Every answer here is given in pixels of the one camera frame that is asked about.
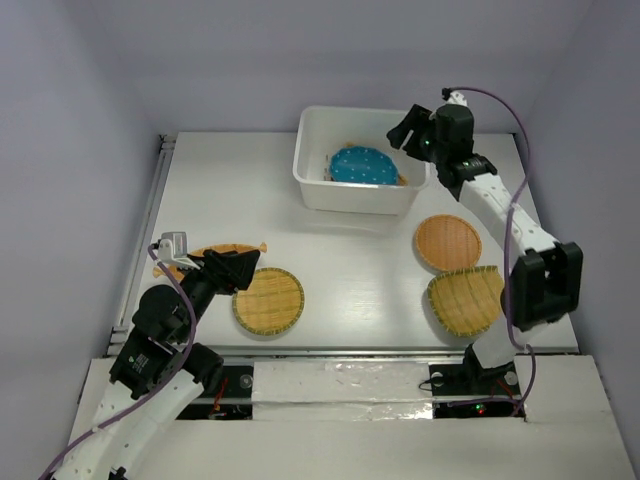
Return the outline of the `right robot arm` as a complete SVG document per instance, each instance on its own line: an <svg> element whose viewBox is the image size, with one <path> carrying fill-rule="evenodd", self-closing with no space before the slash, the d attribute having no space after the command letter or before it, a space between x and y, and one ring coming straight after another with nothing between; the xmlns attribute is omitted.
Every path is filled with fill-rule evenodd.
<svg viewBox="0 0 640 480"><path fill-rule="evenodd" d="M482 392L514 357L579 303L583 252L546 232L518 204L497 168L474 150L474 117L463 103L434 111L413 105L386 137L392 148L432 163L440 184L475 215L503 250L501 313L470 344L462 384Z"/></svg>

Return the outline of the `blue polka dot ceramic plate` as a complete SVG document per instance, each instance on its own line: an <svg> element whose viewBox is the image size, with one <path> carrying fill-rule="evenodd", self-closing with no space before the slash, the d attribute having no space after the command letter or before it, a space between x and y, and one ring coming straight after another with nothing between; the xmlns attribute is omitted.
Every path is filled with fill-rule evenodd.
<svg viewBox="0 0 640 480"><path fill-rule="evenodd" d="M398 174L393 160L373 147L343 147L328 163L330 179L341 183L397 185Z"/></svg>

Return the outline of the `round green-rimmed bamboo plate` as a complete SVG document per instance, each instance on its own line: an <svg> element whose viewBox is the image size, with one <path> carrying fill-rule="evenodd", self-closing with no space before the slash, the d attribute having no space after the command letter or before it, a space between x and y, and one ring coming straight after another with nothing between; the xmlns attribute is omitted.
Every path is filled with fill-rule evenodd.
<svg viewBox="0 0 640 480"><path fill-rule="evenodd" d="M290 329L302 315L305 293L300 281L281 268L258 269L247 290L233 296L237 323L259 336L275 336Z"/></svg>

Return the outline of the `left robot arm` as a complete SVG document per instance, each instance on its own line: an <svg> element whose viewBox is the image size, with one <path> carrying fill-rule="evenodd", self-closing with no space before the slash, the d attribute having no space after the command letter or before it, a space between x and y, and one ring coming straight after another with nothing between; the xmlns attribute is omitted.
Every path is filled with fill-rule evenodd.
<svg viewBox="0 0 640 480"><path fill-rule="evenodd" d="M138 478L169 425L220 386L224 360L196 342L196 327L215 297L248 289L260 249L175 254L158 241L148 253L168 281L142 295L91 427L51 462L45 479Z"/></svg>

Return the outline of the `orange fan-shaped woven plate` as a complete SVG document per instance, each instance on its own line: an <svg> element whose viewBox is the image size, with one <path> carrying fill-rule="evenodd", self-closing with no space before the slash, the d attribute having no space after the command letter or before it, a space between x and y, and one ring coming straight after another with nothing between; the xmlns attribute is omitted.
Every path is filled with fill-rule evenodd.
<svg viewBox="0 0 640 480"><path fill-rule="evenodd" d="M355 146L355 144L354 144L354 143L352 143L352 142L346 142L346 143L344 144L344 147L345 147L345 148L351 148L351 147L354 147L354 146ZM408 185L408 180L407 180L407 178L406 178L405 176L403 176L402 174L398 174L396 184L397 184L398 186L407 186L407 185Z"/></svg>

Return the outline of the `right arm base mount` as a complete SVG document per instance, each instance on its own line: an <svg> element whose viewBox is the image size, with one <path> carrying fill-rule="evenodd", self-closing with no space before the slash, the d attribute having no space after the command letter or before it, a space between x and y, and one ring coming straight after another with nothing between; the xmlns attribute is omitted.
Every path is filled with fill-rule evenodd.
<svg viewBox="0 0 640 480"><path fill-rule="evenodd" d="M461 363L431 364L418 388L434 398L436 419L525 417L514 361L485 370L470 348Z"/></svg>

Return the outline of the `orange fish-shaped woven plate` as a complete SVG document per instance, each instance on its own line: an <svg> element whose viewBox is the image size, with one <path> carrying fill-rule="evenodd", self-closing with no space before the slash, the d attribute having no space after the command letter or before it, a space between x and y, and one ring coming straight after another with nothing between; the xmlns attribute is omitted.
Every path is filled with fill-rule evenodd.
<svg viewBox="0 0 640 480"><path fill-rule="evenodd" d="M236 244L236 243L217 244L217 245L210 245L197 250L193 250L190 252L190 254L193 256L202 257L204 252L207 250L215 251L219 254L233 253L233 252L246 253L253 250L257 250L261 253L266 253L268 251L268 246L265 242L262 242L259 246L252 246L247 244ZM181 281L184 278L184 276L188 273L187 269L180 269L176 266L169 266L168 269L178 281Z"/></svg>

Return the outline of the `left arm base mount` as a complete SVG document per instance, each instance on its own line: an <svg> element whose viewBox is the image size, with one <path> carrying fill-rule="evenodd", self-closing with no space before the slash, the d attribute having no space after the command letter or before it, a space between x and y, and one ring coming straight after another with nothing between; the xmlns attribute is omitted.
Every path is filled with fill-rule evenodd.
<svg viewBox="0 0 640 480"><path fill-rule="evenodd" d="M214 390L192 401L178 420L233 421L253 418L254 363L251 360L226 361L222 377Z"/></svg>

